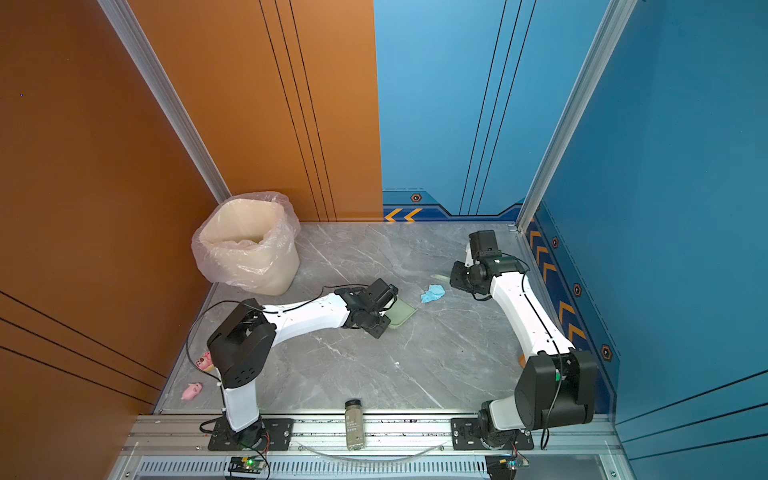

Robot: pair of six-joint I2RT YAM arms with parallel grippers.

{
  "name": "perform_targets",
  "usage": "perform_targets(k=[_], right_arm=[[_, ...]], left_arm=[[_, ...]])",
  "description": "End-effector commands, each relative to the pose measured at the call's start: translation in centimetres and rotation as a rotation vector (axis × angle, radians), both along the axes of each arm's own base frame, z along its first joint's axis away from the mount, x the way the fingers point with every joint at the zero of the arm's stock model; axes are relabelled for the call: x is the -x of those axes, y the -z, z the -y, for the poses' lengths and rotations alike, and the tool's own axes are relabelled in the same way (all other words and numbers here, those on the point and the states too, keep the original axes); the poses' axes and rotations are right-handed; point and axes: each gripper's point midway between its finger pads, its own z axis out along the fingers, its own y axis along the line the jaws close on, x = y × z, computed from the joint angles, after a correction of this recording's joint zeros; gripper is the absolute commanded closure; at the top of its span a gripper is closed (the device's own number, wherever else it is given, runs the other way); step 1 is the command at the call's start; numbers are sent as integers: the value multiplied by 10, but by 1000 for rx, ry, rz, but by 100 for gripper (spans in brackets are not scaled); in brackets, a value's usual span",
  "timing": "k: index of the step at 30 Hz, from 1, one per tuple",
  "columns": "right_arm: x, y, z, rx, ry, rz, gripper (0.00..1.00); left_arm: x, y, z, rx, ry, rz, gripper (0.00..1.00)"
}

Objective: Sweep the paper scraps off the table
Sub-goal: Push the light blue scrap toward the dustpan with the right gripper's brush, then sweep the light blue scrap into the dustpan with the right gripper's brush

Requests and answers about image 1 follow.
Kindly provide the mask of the light blue paper scrap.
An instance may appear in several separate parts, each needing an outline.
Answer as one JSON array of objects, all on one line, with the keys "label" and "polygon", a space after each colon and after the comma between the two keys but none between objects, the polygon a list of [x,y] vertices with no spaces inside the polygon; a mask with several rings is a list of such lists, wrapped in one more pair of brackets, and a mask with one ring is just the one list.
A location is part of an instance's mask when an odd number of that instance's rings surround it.
[{"label": "light blue paper scrap", "polygon": [[421,294],[421,303],[427,304],[440,300],[445,295],[445,289],[442,285],[432,284]]}]

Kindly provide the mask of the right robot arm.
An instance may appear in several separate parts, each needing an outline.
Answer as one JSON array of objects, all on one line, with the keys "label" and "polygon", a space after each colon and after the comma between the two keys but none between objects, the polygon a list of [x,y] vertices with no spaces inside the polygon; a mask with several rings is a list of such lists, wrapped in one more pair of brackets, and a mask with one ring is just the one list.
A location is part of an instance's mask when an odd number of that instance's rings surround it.
[{"label": "right robot arm", "polygon": [[545,447],[553,428],[594,418],[597,361],[556,326],[530,285],[529,271],[525,261],[498,247],[494,231],[480,230],[468,236],[466,257],[450,275],[452,288],[499,305],[522,349],[524,367],[514,393],[485,402],[478,412],[478,436],[492,449],[537,430]]}]

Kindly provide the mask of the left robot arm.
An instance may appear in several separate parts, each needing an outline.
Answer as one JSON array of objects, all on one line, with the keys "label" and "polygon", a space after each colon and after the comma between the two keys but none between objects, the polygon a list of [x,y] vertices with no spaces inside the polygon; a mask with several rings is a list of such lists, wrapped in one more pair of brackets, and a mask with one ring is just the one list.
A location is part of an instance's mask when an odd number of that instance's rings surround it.
[{"label": "left robot arm", "polygon": [[298,303],[237,301],[206,342],[223,399],[217,428],[240,448],[263,446],[268,427],[258,405],[257,378],[272,350],[325,330],[361,330],[378,339],[391,324],[389,311],[398,295],[395,285],[377,279],[326,286],[318,296]]}]

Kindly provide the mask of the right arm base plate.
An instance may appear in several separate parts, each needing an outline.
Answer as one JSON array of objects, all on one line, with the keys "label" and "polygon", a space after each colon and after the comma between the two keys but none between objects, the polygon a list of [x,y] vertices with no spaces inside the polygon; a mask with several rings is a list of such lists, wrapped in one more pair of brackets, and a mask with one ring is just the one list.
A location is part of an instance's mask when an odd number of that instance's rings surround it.
[{"label": "right arm base plate", "polygon": [[528,430],[486,432],[478,418],[454,417],[450,419],[453,449],[469,450],[533,450],[533,435]]}]

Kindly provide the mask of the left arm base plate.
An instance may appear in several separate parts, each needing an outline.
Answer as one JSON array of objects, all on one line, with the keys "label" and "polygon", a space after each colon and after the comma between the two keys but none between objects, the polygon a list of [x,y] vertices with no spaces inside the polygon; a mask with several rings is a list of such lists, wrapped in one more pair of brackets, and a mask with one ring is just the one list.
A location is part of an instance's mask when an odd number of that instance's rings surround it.
[{"label": "left arm base plate", "polygon": [[201,425],[201,432],[209,437],[209,451],[282,452],[289,449],[293,426],[294,420],[290,418],[262,418],[235,432],[224,417],[219,417],[213,423]]}]

